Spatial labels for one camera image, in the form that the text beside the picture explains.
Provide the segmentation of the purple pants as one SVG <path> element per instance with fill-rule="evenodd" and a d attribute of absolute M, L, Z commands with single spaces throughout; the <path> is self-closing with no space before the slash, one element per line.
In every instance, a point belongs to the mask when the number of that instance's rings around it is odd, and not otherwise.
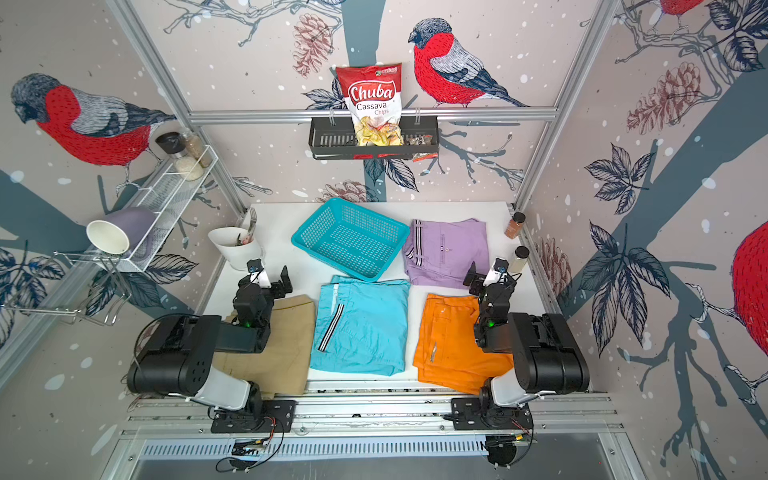
<path fill-rule="evenodd" d="M 415 219 L 402 249 L 404 270 L 412 285 L 462 289 L 470 267 L 487 273 L 489 249 L 486 223 Z"/>

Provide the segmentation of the khaki pants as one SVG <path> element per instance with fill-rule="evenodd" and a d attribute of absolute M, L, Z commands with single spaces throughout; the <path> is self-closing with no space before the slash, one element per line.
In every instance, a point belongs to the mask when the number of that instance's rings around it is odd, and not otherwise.
<path fill-rule="evenodd" d="M 271 334 L 258 354 L 217 352 L 213 366 L 257 384 L 262 398 L 299 396 L 305 392 L 315 332 L 316 308 L 306 295 L 275 302 Z"/>

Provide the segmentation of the orange pants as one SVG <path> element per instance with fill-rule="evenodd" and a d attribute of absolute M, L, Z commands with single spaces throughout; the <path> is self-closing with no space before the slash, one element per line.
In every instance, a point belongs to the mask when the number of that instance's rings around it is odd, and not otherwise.
<path fill-rule="evenodd" d="M 427 296 L 413 365 L 418 381 L 475 395 L 485 381 L 510 371 L 509 354 L 486 353 L 474 336 L 479 316 L 476 298 Z"/>

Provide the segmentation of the turquoise pants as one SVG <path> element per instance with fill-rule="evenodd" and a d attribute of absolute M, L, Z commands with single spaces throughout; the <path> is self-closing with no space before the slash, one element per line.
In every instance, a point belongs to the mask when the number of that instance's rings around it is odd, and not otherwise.
<path fill-rule="evenodd" d="M 405 370 L 407 280 L 365 282 L 335 275 L 321 287 L 310 368 L 392 376 Z"/>

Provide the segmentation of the teal plastic basket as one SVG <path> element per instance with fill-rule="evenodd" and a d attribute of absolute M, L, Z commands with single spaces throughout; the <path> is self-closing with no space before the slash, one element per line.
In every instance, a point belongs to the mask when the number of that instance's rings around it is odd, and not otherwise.
<path fill-rule="evenodd" d="M 310 257 L 366 282 L 376 282 L 400 253 L 409 226 L 342 198 L 322 204 L 292 235 Z"/>

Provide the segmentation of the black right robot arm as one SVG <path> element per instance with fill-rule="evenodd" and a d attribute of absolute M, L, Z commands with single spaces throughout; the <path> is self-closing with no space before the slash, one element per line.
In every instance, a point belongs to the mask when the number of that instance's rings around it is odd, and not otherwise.
<path fill-rule="evenodd" d="M 513 359 L 510 371 L 487 379 L 481 388 L 483 412 L 520 409 L 548 395 L 585 392 L 590 386 L 587 362 L 563 315 L 511 310 L 519 277 L 510 272 L 506 260 L 498 258 L 486 274 L 472 264 L 463 281 L 478 299 L 479 315 L 473 326 L 476 345 L 485 353 Z"/>

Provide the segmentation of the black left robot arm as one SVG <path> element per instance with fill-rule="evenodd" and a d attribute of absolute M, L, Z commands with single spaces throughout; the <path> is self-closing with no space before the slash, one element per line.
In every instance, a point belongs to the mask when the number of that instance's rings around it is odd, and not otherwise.
<path fill-rule="evenodd" d="M 247 274 L 238 281 L 232 301 L 234 320 L 182 314 L 157 318 L 155 330 L 127 373 L 129 391 L 182 397 L 214 409 L 258 416 L 262 409 L 259 386 L 214 367 L 214 354 L 262 353 L 271 334 L 274 303 L 292 292 L 286 267 L 272 282 L 260 259 L 248 261 Z"/>

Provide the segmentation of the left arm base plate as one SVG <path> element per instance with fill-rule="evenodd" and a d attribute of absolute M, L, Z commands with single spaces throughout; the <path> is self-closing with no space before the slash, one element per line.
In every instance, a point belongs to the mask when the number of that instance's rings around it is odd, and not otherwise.
<path fill-rule="evenodd" d="M 213 434 L 268 434 L 291 431 L 295 410 L 295 400 L 262 400 L 255 410 L 239 411 L 215 410 L 210 431 Z"/>

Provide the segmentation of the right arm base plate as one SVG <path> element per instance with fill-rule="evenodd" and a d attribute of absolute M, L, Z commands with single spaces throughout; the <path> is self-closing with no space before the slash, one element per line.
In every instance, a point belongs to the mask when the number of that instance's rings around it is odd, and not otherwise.
<path fill-rule="evenodd" d="M 457 431 L 519 430 L 533 428 L 530 409 L 487 406 L 478 397 L 457 397 L 450 402 L 450 412 L 443 416 Z"/>

